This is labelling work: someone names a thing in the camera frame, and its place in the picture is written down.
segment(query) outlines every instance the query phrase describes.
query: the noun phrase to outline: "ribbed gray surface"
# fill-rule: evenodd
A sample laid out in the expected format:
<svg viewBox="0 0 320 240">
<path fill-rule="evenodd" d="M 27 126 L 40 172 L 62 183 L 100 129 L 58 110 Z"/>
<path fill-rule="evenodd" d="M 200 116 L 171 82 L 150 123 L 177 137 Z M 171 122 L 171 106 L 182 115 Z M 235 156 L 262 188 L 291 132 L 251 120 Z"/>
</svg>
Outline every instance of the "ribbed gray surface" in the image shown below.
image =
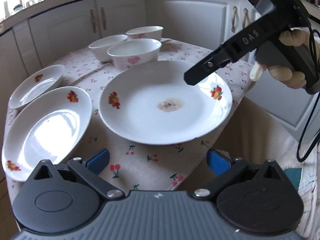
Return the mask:
<svg viewBox="0 0 320 240">
<path fill-rule="evenodd" d="M 259 237 L 235 232 L 210 202 L 185 192 L 132 191 L 125 200 L 107 203 L 100 215 L 80 230 L 61 236 L 22 232 L 15 240 L 298 240 L 296 233 Z"/>
</svg>

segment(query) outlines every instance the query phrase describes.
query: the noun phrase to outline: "hand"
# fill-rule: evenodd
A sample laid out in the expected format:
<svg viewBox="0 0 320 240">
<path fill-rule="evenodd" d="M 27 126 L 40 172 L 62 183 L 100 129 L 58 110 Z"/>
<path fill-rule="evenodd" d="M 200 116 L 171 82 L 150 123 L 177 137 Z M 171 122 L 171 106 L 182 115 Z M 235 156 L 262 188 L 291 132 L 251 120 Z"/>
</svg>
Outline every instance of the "hand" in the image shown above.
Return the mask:
<svg viewBox="0 0 320 240">
<path fill-rule="evenodd" d="M 299 47 L 302 44 L 305 45 L 309 50 L 309 32 L 295 29 L 292 32 L 284 31 L 280 34 L 279 40 L 286 46 L 294 46 Z M 319 60 L 320 56 L 320 48 L 319 44 L 316 42 L 316 54 L 317 54 L 317 60 Z M 285 66 L 267 66 L 265 64 L 261 64 L 256 62 L 250 72 L 250 78 L 252 81 L 257 81 L 263 71 L 266 69 L 269 70 L 270 75 L 276 79 L 285 84 L 287 87 L 292 89 L 299 89 L 306 85 L 305 75 L 303 72 L 300 71 L 294 71 L 292 72 L 288 67 Z"/>
</svg>

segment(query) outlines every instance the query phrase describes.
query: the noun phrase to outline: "cabinet handle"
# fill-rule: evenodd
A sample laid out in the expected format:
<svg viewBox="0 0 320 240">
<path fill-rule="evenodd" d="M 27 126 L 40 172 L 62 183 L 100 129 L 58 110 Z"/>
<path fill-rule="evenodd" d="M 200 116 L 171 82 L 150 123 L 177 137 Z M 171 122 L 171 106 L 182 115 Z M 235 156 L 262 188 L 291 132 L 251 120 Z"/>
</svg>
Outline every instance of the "cabinet handle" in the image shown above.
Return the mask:
<svg viewBox="0 0 320 240">
<path fill-rule="evenodd" d="M 248 9 L 247 8 L 243 9 L 243 14 L 244 14 L 244 17 L 242 20 L 242 28 L 244 29 L 246 25 L 248 26 L 250 24 L 250 19 L 248 16 Z"/>
<path fill-rule="evenodd" d="M 103 28 L 103 30 L 106 30 L 106 28 L 107 28 L 107 21 L 106 21 L 106 15 L 105 15 L 105 13 L 104 13 L 104 8 L 101 7 L 100 10 L 101 10 L 102 28 Z"/>
<path fill-rule="evenodd" d="M 90 17 L 91 17 L 92 31 L 93 33 L 96 33 L 97 32 L 96 17 L 94 16 L 94 11 L 92 9 L 90 10 Z"/>
<path fill-rule="evenodd" d="M 233 33 L 236 32 L 235 20 L 236 20 L 237 11 L 238 11 L 238 8 L 237 8 L 236 6 L 234 6 L 234 7 L 233 7 L 233 14 L 232 14 L 232 18 L 231 18 L 231 24 L 232 24 L 231 31 L 232 31 Z"/>
</svg>

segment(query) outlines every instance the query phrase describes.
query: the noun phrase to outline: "white logo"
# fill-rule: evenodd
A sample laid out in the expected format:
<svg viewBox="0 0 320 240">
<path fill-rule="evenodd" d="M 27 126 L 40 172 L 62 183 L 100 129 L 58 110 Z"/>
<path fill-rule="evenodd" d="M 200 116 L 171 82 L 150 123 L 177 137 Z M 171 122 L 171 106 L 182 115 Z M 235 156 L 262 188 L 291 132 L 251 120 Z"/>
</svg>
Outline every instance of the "white logo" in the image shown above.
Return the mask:
<svg viewBox="0 0 320 240">
<path fill-rule="evenodd" d="M 154 195 L 154 197 L 156 197 L 157 199 L 162 198 L 163 195 L 161 193 L 157 193 L 156 195 Z"/>
<path fill-rule="evenodd" d="M 256 37 L 259 36 L 259 33 L 257 33 L 256 30 L 253 30 L 252 33 L 253 33 L 254 36 L 256 36 Z M 248 40 L 247 38 L 242 38 L 242 40 L 243 40 L 243 42 L 244 42 L 245 45 L 248 45 L 248 44 L 249 44 L 249 40 L 250 40 L 250 41 L 254 40 L 254 37 L 253 37 L 251 34 L 249 34 L 249 40 Z"/>
</svg>

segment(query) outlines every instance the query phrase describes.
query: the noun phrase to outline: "cherry print tablecloth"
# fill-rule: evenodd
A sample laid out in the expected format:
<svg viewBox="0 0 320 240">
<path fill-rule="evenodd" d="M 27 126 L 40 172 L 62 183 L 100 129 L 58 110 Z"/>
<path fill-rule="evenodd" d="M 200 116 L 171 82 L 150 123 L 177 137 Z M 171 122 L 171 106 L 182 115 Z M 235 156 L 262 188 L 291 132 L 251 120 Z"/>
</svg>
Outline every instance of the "cherry print tablecloth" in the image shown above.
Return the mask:
<svg viewBox="0 0 320 240">
<path fill-rule="evenodd" d="M 211 51 L 180 41 L 163 42 L 158 60 L 178 60 L 196 63 Z M 66 67 L 62 85 L 74 85 L 87 91 L 92 99 L 90 125 L 74 156 L 88 157 L 101 148 L 110 152 L 110 163 L 100 176 L 126 193 L 129 190 L 174 190 L 204 158 L 239 105 L 249 87 L 252 67 L 242 60 L 217 71 L 229 85 L 233 107 L 229 117 L 214 131 L 193 141 L 167 146 L 150 146 L 128 141 L 111 132 L 101 121 L 98 100 L 103 88 L 121 73 L 111 63 L 100 63 L 88 48 L 67 54 L 53 64 Z M 17 116 L 8 109 L 5 134 Z M 7 178 L 11 201 L 22 183 Z"/>
</svg>

